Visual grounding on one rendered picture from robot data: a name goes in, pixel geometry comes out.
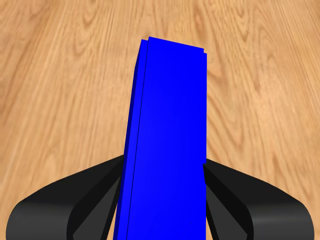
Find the blue hollow socket block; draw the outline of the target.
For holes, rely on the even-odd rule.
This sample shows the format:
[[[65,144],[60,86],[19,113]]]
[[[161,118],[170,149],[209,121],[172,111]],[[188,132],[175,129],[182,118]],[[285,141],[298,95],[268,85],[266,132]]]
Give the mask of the blue hollow socket block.
[[[205,240],[207,54],[149,37],[134,68],[113,240]]]

